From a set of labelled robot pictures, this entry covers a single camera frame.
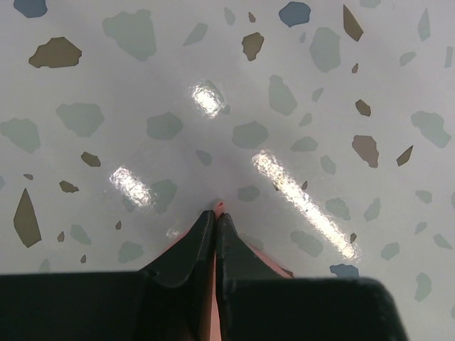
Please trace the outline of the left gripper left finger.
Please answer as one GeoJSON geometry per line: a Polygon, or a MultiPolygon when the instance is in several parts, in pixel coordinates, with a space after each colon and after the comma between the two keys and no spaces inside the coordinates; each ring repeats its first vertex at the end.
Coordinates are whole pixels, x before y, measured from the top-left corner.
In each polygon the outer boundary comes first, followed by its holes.
{"type": "Polygon", "coordinates": [[[139,340],[209,340],[216,223],[212,210],[145,266],[139,340]]]}

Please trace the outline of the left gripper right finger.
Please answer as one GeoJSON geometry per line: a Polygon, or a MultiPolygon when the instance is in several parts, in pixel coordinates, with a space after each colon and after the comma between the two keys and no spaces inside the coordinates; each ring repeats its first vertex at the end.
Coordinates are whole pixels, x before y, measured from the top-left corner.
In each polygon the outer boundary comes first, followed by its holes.
{"type": "Polygon", "coordinates": [[[217,221],[215,294],[222,340],[270,340],[279,334],[280,283],[288,273],[245,243],[228,213],[217,221]]]}

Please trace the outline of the salmon pink t shirt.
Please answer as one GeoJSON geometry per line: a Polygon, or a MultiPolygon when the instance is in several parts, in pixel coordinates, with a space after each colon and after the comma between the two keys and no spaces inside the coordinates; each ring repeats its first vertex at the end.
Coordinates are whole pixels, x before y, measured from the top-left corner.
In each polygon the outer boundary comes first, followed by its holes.
{"type": "MultiPolygon", "coordinates": [[[[219,216],[221,216],[222,213],[225,213],[224,203],[217,202],[211,210],[215,213],[215,218],[216,218],[216,223],[215,223],[215,228],[214,228],[214,231],[216,232],[216,236],[215,236],[215,243],[216,243],[217,221],[218,221],[219,216]]],[[[214,266],[213,266],[213,284],[212,284],[212,291],[211,291],[212,303],[211,303],[211,311],[210,311],[211,315],[210,315],[210,339],[209,340],[222,340],[221,335],[220,335],[220,319],[219,319],[219,312],[218,312],[218,304],[217,304],[216,294],[215,294],[215,280],[216,280],[215,251],[214,251],[213,261],[214,261],[214,266]]],[[[284,270],[288,273],[288,279],[284,280],[280,283],[280,289],[278,290],[279,298],[281,301],[281,303],[279,304],[279,307],[277,308],[277,310],[279,312],[278,317],[279,317],[280,331],[276,337],[272,337],[272,339],[270,339],[270,340],[295,340],[296,334],[298,331],[295,326],[294,319],[291,318],[292,307],[290,305],[291,302],[288,298],[289,289],[291,288],[291,286],[289,285],[289,281],[291,279],[293,279],[294,275],[292,272],[287,271],[286,269],[284,269],[284,270]]]]}

